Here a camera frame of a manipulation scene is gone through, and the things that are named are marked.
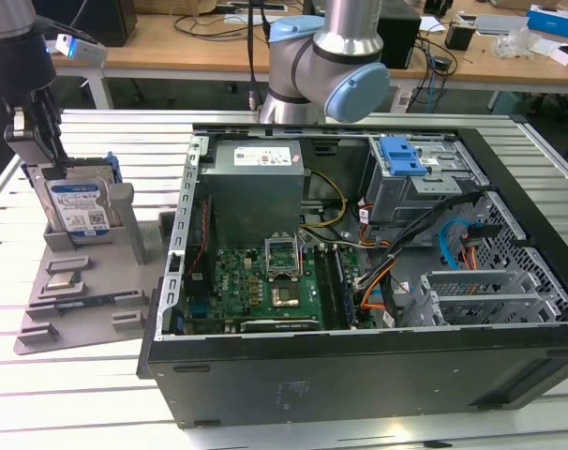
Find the metal slotted table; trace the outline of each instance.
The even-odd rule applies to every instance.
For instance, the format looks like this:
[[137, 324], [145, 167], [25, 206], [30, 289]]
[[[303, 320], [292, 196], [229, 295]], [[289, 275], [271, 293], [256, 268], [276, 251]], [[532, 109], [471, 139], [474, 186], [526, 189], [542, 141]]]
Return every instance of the metal slotted table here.
[[[247, 112], [65, 111], [73, 157], [114, 152], [139, 220], [173, 209], [195, 122], [252, 123]], [[370, 116], [383, 127], [478, 128], [568, 244], [568, 165], [506, 116]], [[15, 157], [0, 177], [0, 449], [568, 449], [568, 380], [519, 411], [181, 431], [153, 381], [135, 373], [141, 341], [19, 357], [13, 343], [44, 249], [45, 216]]]

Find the orange cable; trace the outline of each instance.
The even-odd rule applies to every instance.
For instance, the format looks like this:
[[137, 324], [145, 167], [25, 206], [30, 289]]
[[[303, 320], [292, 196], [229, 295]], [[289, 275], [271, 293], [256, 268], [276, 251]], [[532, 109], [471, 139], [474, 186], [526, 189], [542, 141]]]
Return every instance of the orange cable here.
[[473, 270], [477, 270], [478, 268], [478, 261], [475, 258], [475, 247], [471, 248], [471, 262], [472, 262], [472, 267]]
[[465, 247], [461, 248], [461, 256], [463, 257], [463, 262], [465, 263], [465, 265], [467, 265], [468, 269], [471, 270], [470, 262], [468, 260], [467, 255], [465, 254]]
[[369, 285], [369, 287], [367, 288], [366, 293], [363, 296], [363, 300], [361, 301], [361, 309], [372, 309], [372, 308], [377, 308], [377, 309], [386, 309], [385, 305], [370, 305], [367, 300], [369, 300], [369, 296], [371, 295], [371, 292], [374, 290], [374, 288], [376, 287], [376, 285], [380, 282], [380, 280], [388, 273], [390, 272], [390, 270], [395, 266], [396, 261], [393, 261], [392, 264], [390, 264], [382, 273], [380, 273], [376, 279], [374, 279], [374, 281]]
[[[374, 207], [374, 203], [367, 203], [364, 204], [363, 206], [360, 206], [359, 209], [371, 209]], [[359, 242], [361, 242], [361, 244], [363, 244], [364, 246], [370, 246], [370, 247], [375, 247], [376, 243], [374, 241], [368, 241], [364, 238], [364, 233], [367, 230], [367, 225], [364, 223], [361, 227], [361, 229], [359, 230]], [[388, 241], [381, 241], [385, 246], [390, 246], [390, 242]]]

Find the floor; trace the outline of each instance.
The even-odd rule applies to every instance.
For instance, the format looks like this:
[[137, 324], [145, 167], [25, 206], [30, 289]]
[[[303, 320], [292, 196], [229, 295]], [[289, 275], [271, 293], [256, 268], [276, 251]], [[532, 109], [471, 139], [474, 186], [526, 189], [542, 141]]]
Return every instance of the floor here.
[[[53, 84], [59, 105], [62, 108], [94, 108], [87, 88], [81, 89], [82, 81], [77, 78], [58, 79]], [[177, 110], [246, 110], [248, 84], [238, 82], [197, 82], [163, 80], [140, 80], [137, 85], [132, 80], [111, 79], [113, 103], [118, 109], [177, 109]], [[380, 112], [389, 111], [392, 93], [381, 107]], [[491, 93], [487, 91], [448, 91], [441, 99], [436, 113], [489, 114], [487, 103]], [[525, 112], [531, 99], [519, 99], [514, 108]], [[415, 103], [411, 113], [424, 113], [425, 104]], [[528, 116], [530, 122], [551, 143], [564, 154], [568, 148], [568, 117], [561, 115], [561, 108], [552, 98], [545, 100], [536, 116]], [[3, 129], [7, 114], [0, 103], [0, 172], [12, 157], [3, 141]]]

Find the green circuit board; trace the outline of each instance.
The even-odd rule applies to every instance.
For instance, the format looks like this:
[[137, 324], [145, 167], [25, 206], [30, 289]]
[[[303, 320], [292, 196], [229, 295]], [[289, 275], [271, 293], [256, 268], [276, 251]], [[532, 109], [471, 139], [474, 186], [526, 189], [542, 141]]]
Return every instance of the green circuit board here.
[[[298, 279], [298, 306], [274, 307], [263, 248], [220, 250], [216, 270], [217, 295], [212, 301], [212, 311], [218, 311], [226, 319], [287, 318], [320, 322], [320, 296], [312, 252], [311, 249], [306, 254], [302, 276]], [[245, 268], [245, 259], [251, 260], [250, 268]], [[278, 251], [272, 253], [271, 263], [274, 266], [283, 267], [293, 262], [294, 258], [291, 259], [290, 255]]]
[[[193, 321], [195, 333], [218, 333], [223, 323], [249, 320], [316, 321], [324, 329], [319, 283], [315, 268], [314, 248], [304, 248], [300, 257], [300, 277], [284, 281], [293, 286], [290, 297], [279, 290], [280, 300], [298, 299], [294, 306], [275, 306], [274, 289], [281, 281], [271, 280], [267, 274], [264, 247], [251, 249], [222, 248], [217, 251], [215, 288], [202, 319]], [[352, 250], [341, 253], [348, 281], [359, 273], [356, 255]], [[271, 267], [295, 264], [290, 251], [276, 248], [271, 252]]]

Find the cable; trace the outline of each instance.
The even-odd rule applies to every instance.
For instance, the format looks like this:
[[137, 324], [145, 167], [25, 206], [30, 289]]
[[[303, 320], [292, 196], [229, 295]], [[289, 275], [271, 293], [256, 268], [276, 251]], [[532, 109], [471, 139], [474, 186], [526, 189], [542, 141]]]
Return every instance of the cable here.
[[[410, 241], [412, 241], [415, 236], [432, 227], [438, 221], [438, 219], [441, 218], [441, 215], [444, 214], [447, 209], [450, 209], [462, 203], [476, 202], [480, 199], [480, 197], [484, 195], [484, 193], [484, 190], [476, 190], [439, 202], [436, 206], [424, 212], [421, 216], [414, 219], [403, 230], [401, 230], [401, 232], [390, 243], [390, 245], [384, 252], [384, 258], [395, 258], [396, 255], [401, 252], [403, 247]], [[367, 283], [372, 277], [378, 274], [386, 266], [387, 263], [387, 261], [384, 261], [379, 266], [371, 269], [369, 272], [367, 272], [357, 280], [357, 284], [363, 285]]]
[[[431, 52], [431, 46], [434, 46], [434, 47], [442, 50], [443, 52], [445, 52], [446, 54], [448, 54], [452, 58], [451, 64], [449, 65], [449, 67], [446, 70], [440, 70], [439, 68], [436, 68], [434, 55]], [[424, 78], [422, 79], [422, 82], [418, 86], [415, 94], [411, 97], [408, 108], [410, 108], [413, 105], [413, 103], [427, 104], [428, 105], [427, 111], [429, 113], [433, 113], [433, 112], [436, 111], [436, 108], [438, 107], [438, 104], [441, 101], [441, 98], [444, 96], [444, 94], [446, 94], [446, 90], [444, 89], [444, 86], [446, 85], [448, 78], [456, 72], [456, 70], [458, 68], [458, 61], [457, 61], [456, 57], [451, 52], [449, 52], [447, 49], [443, 48], [441, 45], [439, 45], [435, 42], [432, 42], [431, 40], [429, 40], [425, 37], [422, 37], [421, 35], [418, 36], [417, 41], [416, 41], [416, 43], [413, 47], [424, 53], [424, 57], [426, 58], [426, 74], [424, 75]], [[441, 77], [441, 88], [440, 88], [439, 94], [438, 94], [438, 96], [436, 97], [435, 100], [432, 99], [432, 95], [433, 95], [433, 92], [435, 90], [435, 88], [433, 86], [434, 86], [434, 83], [436, 81], [436, 77], [434, 76], [434, 74]], [[426, 84], [426, 80], [428, 78], [430, 79], [430, 82], [429, 82], [428, 88], [427, 88], [428, 101], [425, 102], [425, 101], [421, 101], [417, 98], [421, 94], [422, 89], [424, 88], [424, 85]]]
[[446, 230], [451, 225], [453, 225], [454, 223], [460, 223], [461, 225], [465, 225], [466, 228], [471, 225], [471, 222], [467, 221], [465, 218], [458, 217], [458, 218], [450, 219], [448, 222], [446, 222], [446, 223], [444, 223], [444, 225], [442, 225], [441, 232], [438, 235], [438, 243], [441, 246], [442, 256], [444, 257], [446, 262], [449, 264], [449, 267], [453, 270], [458, 270], [458, 266], [456, 265], [455, 258], [453, 258], [453, 255], [451, 255], [451, 251], [449, 250], [448, 246], [446, 245]]
[[450, 22], [440, 22], [437, 23], [435, 25], [430, 26], [427, 30], [426, 30], [426, 36], [430, 34], [430, 32], [436, 28], [437, 26], [441, 26], [441, 25], [452, 25], [453, 23], [455, 23], [455, 21], [450, 21]]
[[262, 13], [262, 28], [263, 34], [265, 35], [265, 43], [269, 48], [269, 35], [272, 29], [272, 25], [269, 23], [267, 17], [265, 16], [265, 2], [263, 0], [259, 0], [259, 9]]
[[76, 16], [74, 17], [73, 21], [71, 21], [69, 26], [76, 26], [76, 23], [78, 23], [78, 21], [82, 17], [82, 14], [84, 13], [84, 10], [86, 9], [86, 5], [88, 5], [88, 1], [89, 0], [82, 0], [82, 4], [80, 5], [80, 9], [78, 9]]
[[465, 253], [464, 247], [461, 248], [461, 257], [463, 258], [463, 262], [465, 263], [467, 268], [471, 270], [470, 260], [468, 260], [468, 255]]
[[395, 323], [398, 323], [398, 306], [395, 302], [395, 291], [393, 291], [392, 272], [388, 272], [388, 274], [381, 279], [380, 292], [382, 302], [384, 303], [388, 314], [392, 316]]
[[315, 232], [314, 230], [311, 230], [310, 228], [305, 228], [304, 232], [306, 232], [307, 234], [310, 234], [311, 236], [315, 237], [318, 241], [321, 241], [325, 244], [337, 244], [339, 246], [348, 246], [348, 247], [353, 247], [353, 248], [371, 249], [371, 247], [366, 247], [366, 246], [363, 246], [361, 244], [357, 244], [356, 242], [327, 239], [327, 238], [323, 237], [321, 234], [318, 234], [317, 232]]
[[[325, 218], [325, 216], [323, 215], [323, 213], [320, 213], [320, 220], [322, 222], [325, 222], [327, 220]], [[336, 240], [344, 241], [344, 238], [340, 235], [340, 233], [334, 227], [326, 227], [324, 229], [327, 230], [328, 232], [330, 232]]]
[[248, 53], [248, 67], [250, 69], [250, 89], [248, 90], [248, 107], [251, 111], [257, 111], [259, 104], [263, 104], [263, 98], [261, 92], [259, 92], [259, 86], [257, 85], [257, 79], [255, 78], [255, 63], [254, 63], [254, 53], [255, 49], [253, 43], [255, 42], [255, 35], [253, 33], [253, 0], [248, 0], [248, 16], [247, 16], [247, 53]]
[[302, 236], [299, 236], [298, 234], [294, 235], [295, 239], [300, 239], [301, 241], [303, 241], [303, 244], [301, 244], [299, 247], [299, 268], [301, 270], [301, 274], [303, 273], [303, 247], [306, 246], [306, 242], [305, 239], [303, 239]]
[[432, 72], [432, 78], [430, 79], [430, 86], [427, 88], [428, 96], [427, 96], [427, 106], [426, 106], [426, 114], [430, 114], [430, 105], [432, 102], [432, 96], [434, 95], [434, 88], [432, 84], [436, 82], [436, 72]]
[[[241, 33], [241, 32], [246, 31], [246, 30], [248, 29], [248, 26], [245, 26], [245, 27], [236, 28], [236, 29], [233, 29], [233, 30], [222, 31], [222, 32], [219, 32], [219, 33], [210, 33], [210, 34], [194, 33], [194, 32], [192, 32], [191, 30], [186, 30], [185, 28], [182, 28], [182, 27], [180, 26], [180, 22], [181, 22], [181, 21], [183, 21], [184, 19], [190, 19], [190, 18], [192, 18], [192, 17], [191, 17], [191, 16], [182, 16], [182, 17], [176, 19], [175, 21], [172, 21], [173, 28], [174, 28], [176, 31], [180, 32], [180, 33], [184, 33], [185, 35], [189, 35], [189, 36], [192, 36], [192, 37], [194, 37], [194, 38], [201, 38], [201, 39], [203, 39], [203, 38], [207, 38], [207, 39], [209, 39], [209, 38], [220, 38], [220, 37], [239, 39], [239, 38], [241, 38], [241, 37], [240, 37], [240, 36], [237, 37], [235, 34], [236, 34], [236, 33]], [[193, 25], [193, 27], [196, 26], [196, 25], [199, 25], [199, 26], [208, 26], [208, 25], [211, 25], [211, 24], [213, 24], [213, 23], [223, 22], [223, 19], [218, 19], [218, 20], [213, 21], [213, 22], [210, 22], [210, 23], [198, 23], [198, 22], [196, 21], [196, 18], [192, 18], [192, 20], [193, 20], [194, 23], [195, 23], [195, 24]]]
[[81, 30], [78, 30], [69, 25], [65, 25], [64, 23], [59, 23], [57, 21], [54, 21], [53, 19], [49, 19], [48, 17], [37, 16], [37, 22], [36, 22], [37, 29], [39, 29], [41, 25], [49, 27], [54, 31], [60, 31], [67, 35], [72, 35], [77, 39], [84, 40], [92, 44], [101, 45], [99, 41], [97, 41], [92, 36], [88, 35], [87, 33], [84, 33]]
[[392, 279], [392, 281], [394, 281], [396, 283], [396, 285], [402, 289], [403, 291], [405, 291], [405, 293], [408, 293], [409, 295], [411, 295], [411, 292], [409, 291], [409, 289], [407, 289], [405, 286], [403, 286], [395, 277], [393, 277], [393, 274], [390, 274], [390, 278]]
[[347, 211], [347, 199], [344, 198], [344, 194], [340, 190], [340, 188], [332, 181], [330, 178], [325, 176], [323, 173], [318, 171], [311, 171], [311, 174], [318, 175], [323, 181], [325, 181], [328, 185], [330, 185], [336, 193], [340, 196], [340, 201], [342, 202], [342, 206], [340, 207], [340, 212], [338, 216], [334, 217], [331, 220], [326, 220], [325, 222], [318, 222], [318, 223], [303, 223], [299, 225], [300, 228], [306, 230], [308, 228], [328, 228], [332, 225], [336, 225], [340, 220], [344, 218], [344, 215]]
[[374, 279], [374, 281], [369, 285], [369, 287], [367, 288], [366, 293], [364, 293], [363, 295], [363, 300], [361, 301], [361, 310], [365, 310], [365, 309], [386, 309], [386, 306], [384, 305], [370, 305], [367, 301], [369, 300], [369, 296], [371, 295], [371, 292], [374, 290], [374, 288], [376, 287], [376, 285], [380, 282], [380, 280], [382, 278], [384, 278], [384, 276], [390, 272], [390, 270], [395, 266], [396, 261], [393, 260], [389, 266], [387, 266], [377, 277], [376, 279]]
[[478, 261], [475, 258], [475, 247], [471, 248], [471, 266], [473, 270], [478, 270]]
[[[371, 209], [373, 208], [374, 203], [367, 203], [364, 204], [363, 206], [360, 206], [359, 209]], [[369, 246], [369, 247], [375, 247], [376, 246], [376, 241], [368, 241], [367, 239], [365, 239], [364, 234], [366, 233], [367, 230], [367, 225], [364, 223], [361, 228], [359, 229], [359, 242], [361, 242], [361, 244], [363, 244], [364, 246]], [[390, 243], [388, 241], [381, 241], [381, 244], [383, 244], [384, 246], [389, 246]]]
[[288, 8], [293, 8], [296, 9], [297, 11], [303, 12], [303, 10], [299, 7], [297, 7], [296, 5], [303, 5], [300, 0], [292, 0], [291, 3], [286, 2], [286, 0], [280, 0], [284, 5], [286, 5]]
[[202, 240], [201, 240], [201, 249], [199, 250], [199, 254], [197, 258], [194, 260], [194, 263], [190, 266], [190, 269], [187, 273], [187, 278], [192, 275], [192, 272], [197, 267], [197, 264], [201, 260], [201, 256], [205, 251], [205, 242], [207, 240], [207, 209], [208, 209], [207, 200], [205, 199], [202, 203]]

